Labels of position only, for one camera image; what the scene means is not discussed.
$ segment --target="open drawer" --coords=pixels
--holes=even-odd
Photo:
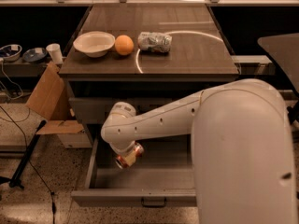
[[[80,206],[196,206],[190,136],[140,142],[143,157],[120,169],[100,137],[93,144],[85,190],[72,192]]]

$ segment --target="drawer handle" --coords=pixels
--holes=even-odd
[[[144,198],[141,198],[141,205],[146,208],[163,208],[167,205],[167,199],[164,198],[164,202],[162,204],[145,204]]]

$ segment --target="cabinet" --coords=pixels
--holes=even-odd
[[[99,132],[110,108],[128,102],[146,112],[211,85],[235,80],[237,68],[204,4],[126,3],[94,5],[82,33],[129,35],[135,51],[125,57],[114,49],[89,58],[74,48],[60,70],[69,101],[93,144],[86,189],[73,198],[80,205],[196,205],[190,137],[144,140],[145,155],[121,170]],[[140,32],[173,36],[168,54],[139,52]]]

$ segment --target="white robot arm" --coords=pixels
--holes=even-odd
[[[136,116],[116,103],[102,127],[120,167],[136,140],[190,133],[202,224],[297,224],[292,133],[272,86],[246,79],[199,91]]]

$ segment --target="cup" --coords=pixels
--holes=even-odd
[[[49,55],[52,58],[54,63],[56,63],[56,64],[63,63],[63,54],[60,50],[59,44],[57,44],[57,43],[49,44],[49,45],[47,45],[46,50],[49,53]]]

